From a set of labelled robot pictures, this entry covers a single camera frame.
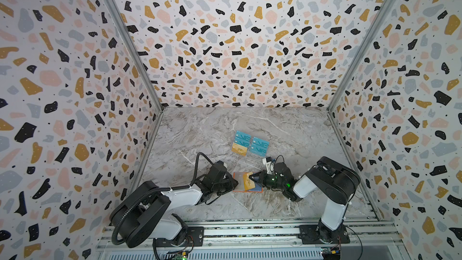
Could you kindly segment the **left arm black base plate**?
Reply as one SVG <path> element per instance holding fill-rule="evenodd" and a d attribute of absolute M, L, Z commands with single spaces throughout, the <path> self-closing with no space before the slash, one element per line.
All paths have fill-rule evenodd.
<path fill-rule="evenodd" d="M 168 248 L 185 248 L 188 247 L 202 247 L 204 240 L 203 226 L 182 228 L 177 236 L 172 240 L 165 238 L 156 238 L 155 244 L 157 247 L 168 247 Z"/>

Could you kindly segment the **orange card holder wallet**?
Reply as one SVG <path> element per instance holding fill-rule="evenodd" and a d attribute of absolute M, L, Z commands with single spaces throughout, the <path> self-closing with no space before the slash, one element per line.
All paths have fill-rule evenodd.
<path fill-rule="evenodd" d="M 239 193 L 262 193 L 263 188 L 259 184 L 255 184 L 256 187 L 250 191 L 244 191 L 244 184 L 243 184 L 243 175 L 246 172 L 235 172 L 233 174 L 233 179 L 238 181 L 237 187 L 234 189 L 235 192 Z"/>

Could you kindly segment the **gold card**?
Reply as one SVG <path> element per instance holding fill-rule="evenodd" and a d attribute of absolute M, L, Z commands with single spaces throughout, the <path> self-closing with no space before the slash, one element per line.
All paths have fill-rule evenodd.
<path fill-rule="evenodd" d="M 247 151 L 248 151 L 248 148 L 245 147 L 245 146 L 242 146 L 238 143 L 234 143 L 232 145 L 232 151 L 236 154 L 239 154 L 241 156 L 246 156 L 247 155 Z"/>
<path fill-rule="evenodd" d="M 250 178 L 253 172 L 247 172 L 243 175 L 244 191 L 250 191 L 256 187 L 255 182 Z"/>

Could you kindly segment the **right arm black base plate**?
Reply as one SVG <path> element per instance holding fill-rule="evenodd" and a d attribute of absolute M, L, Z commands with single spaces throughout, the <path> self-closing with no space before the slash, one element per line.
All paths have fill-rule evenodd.
<path fill-rule="evenodd" d="M 317 225 L 301 225 L 298 238 L 303 244 L 350 244 L 345 225 L 341 224 L 337 230 L 331 231 L 322 223 Z"/>

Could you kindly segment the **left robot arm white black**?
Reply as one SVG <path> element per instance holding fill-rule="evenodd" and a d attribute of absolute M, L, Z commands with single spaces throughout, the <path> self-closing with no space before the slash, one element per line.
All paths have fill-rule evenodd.
<path fill-rule="evenodd" d="M 224 162 L 217 161 L 209 172 L 197 176 L 192 182 L 177 187 L 159 187 L 152 181 L 142 183 L 111 213 L 113 225 L 112 244 L 126 244 L 134 248 L 148 238 L 154 243 L 166 242 L 180 246 L 193 240 L 189 227 L 181 217 L 171 211 L 180 207 L 193 207 L 213 203 L 213 195 L 219 198 L 238 186 L 238 181 L 227 171 Z"/>

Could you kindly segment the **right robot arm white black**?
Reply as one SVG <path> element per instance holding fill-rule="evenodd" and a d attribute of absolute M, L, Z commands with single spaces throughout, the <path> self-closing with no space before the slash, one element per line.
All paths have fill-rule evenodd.
<path fill-rule="evenodd" d="M 298 238 L 304 244 L 350 243 L 344 220 L 360 185 L 360 177 L 354 170 L 323 156 L 306 173 L 295 178 L 283 156 L 267 157 L 263 162 L 265 170 L 249 175 L 249 179 L 260 187 L 280 191 L 292 202 L 301 201 L 315 190 L 327 196 L 318 224 L 300 226 Z"/>

